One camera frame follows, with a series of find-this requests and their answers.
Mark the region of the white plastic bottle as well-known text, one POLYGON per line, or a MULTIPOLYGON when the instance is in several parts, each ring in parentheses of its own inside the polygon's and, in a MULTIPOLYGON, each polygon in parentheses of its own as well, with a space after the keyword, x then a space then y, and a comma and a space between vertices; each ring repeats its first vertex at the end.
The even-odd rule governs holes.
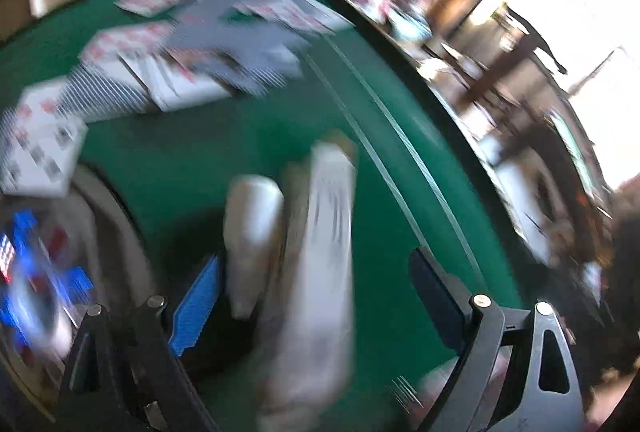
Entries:
POLYGON ((266 176, 236 176, 229 185, 224 246, 227 290, 235 319, 249 319, 265 291, 283 201, 278 184, 266 176))

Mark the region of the mahjong table centre control panel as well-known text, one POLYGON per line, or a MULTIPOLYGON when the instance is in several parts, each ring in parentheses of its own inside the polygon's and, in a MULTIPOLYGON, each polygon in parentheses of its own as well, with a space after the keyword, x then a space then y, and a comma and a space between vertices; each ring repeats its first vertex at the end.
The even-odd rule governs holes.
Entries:
POLYGON ((89 307, 120 316, 155 287, 134 218, 98 171, 80 166, 61 198, 2 197, 3 384, 51 420, 89 307))

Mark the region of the dark wooden chair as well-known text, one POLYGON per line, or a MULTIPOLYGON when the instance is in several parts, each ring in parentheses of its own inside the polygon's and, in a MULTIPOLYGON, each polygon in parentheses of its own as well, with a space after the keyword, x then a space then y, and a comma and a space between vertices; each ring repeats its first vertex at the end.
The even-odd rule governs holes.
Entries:
POLYGON ((472 83, 456 100, 454 110, 456 110, 457 113, 464 112, 473 102, 493 90, 499 80, 507 77, 525 59, 533 56, 536 49, 541 49, 545 54, 548 54, 554 62, 556 69, 558 69, 561 74, 567 74, 567 69, 555 58, 547 41, 528 20, 509 6, 506 6, 506 14, 518 22, 518 24, 524 28, 525 33, 518 39, 518 43, 513 46, 511 51, 500 54, 500 56, 491 62, 491 65, 488 66, 482 76, 472 83))

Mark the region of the scattered playing cards pile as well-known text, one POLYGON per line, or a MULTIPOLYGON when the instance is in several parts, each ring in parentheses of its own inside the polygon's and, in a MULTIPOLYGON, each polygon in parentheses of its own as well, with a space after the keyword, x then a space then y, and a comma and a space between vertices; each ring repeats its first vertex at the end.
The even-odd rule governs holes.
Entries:
POLYGON ((59 198, 88 126, 262 96, 298 77, 314 36, 349 28, 322 0, 118 0, 136 22, 96 32, 66 74, 1 113, 1 190, 59 198))

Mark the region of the bags pile on side table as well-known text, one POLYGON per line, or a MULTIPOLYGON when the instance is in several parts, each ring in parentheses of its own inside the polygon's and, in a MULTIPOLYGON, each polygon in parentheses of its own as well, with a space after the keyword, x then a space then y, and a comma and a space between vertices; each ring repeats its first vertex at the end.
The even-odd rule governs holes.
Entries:
POLYGON ((421 44, 432 37, 426 10, 431 0, 368 0, 364 12, 401 44, 421 44))

